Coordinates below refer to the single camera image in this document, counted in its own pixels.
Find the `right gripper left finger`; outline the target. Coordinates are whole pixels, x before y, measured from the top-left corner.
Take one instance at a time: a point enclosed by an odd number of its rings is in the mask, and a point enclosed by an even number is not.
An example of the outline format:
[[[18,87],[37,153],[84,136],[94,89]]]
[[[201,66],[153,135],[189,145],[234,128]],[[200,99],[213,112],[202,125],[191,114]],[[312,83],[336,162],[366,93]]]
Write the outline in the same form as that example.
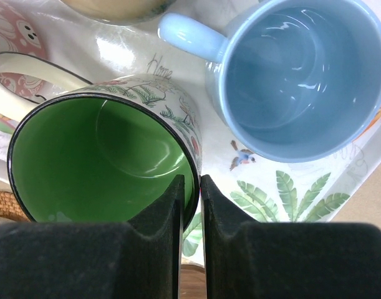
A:
[[[177,298],[185,180],[127,222],[0,225],[0,298]]]

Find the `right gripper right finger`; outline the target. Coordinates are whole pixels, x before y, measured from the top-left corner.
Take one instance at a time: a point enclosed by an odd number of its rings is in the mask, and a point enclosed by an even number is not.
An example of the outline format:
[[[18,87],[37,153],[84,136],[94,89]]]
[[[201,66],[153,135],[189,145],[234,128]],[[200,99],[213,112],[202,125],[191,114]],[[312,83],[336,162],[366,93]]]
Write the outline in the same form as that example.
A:
[[[258,222],[201,179],[208,298],[381,298],[381,230]]]

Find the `floral serving tray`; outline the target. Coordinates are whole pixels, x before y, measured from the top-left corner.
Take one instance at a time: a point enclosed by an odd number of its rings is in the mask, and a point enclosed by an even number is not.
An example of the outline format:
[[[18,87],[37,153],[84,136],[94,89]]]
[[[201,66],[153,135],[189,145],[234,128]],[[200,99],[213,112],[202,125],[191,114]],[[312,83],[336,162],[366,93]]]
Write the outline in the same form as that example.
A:
[[[230,169],[233,135],[207,105],[204,63],[165,45],[155,33],[156,21],[116,27],[80,16],[59,1],[6,1],[26,16],[45,45],[47,59],[96,82],[135,73],[176,80],[191,93],[203,112],[203,174],[221,192],[259,221],[289,220],[277,179],[288,174],[302,199],[312,186],[318,195],[297,221],[329,221],[381,163],[381,118],[357,140],[338,152],[310,163],[255,163]]]

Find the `green floral mug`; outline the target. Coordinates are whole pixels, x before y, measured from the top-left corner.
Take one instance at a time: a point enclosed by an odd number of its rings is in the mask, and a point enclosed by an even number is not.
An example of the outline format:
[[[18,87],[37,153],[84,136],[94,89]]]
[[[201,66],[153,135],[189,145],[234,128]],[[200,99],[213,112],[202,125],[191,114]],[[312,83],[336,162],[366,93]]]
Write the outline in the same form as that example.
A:
[[[18,123],[7,175],[30,220],[127,221],[179,174],[184,224],[195,215],[200,113],[177,83],[152,74],[92,83],[47,60],[5,51],[0,113]]]

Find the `woven rattan coaster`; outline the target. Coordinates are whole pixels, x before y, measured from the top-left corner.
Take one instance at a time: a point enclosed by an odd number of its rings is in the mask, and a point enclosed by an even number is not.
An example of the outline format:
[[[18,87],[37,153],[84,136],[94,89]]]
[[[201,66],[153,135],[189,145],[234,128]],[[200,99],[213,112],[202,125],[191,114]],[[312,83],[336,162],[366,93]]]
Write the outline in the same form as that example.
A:
[[[30,221],[16,201],[14,194],[7,191],[0,191],[0,217],[12,221]]]

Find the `light wood round coaster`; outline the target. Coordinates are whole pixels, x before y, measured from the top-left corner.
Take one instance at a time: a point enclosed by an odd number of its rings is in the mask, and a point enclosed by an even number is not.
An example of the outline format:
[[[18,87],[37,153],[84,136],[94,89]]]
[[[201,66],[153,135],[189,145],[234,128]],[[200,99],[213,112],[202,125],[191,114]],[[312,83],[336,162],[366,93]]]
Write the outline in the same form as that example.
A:
[[[180,299],[207,299],[205,269],[199,265],[182,264]]]

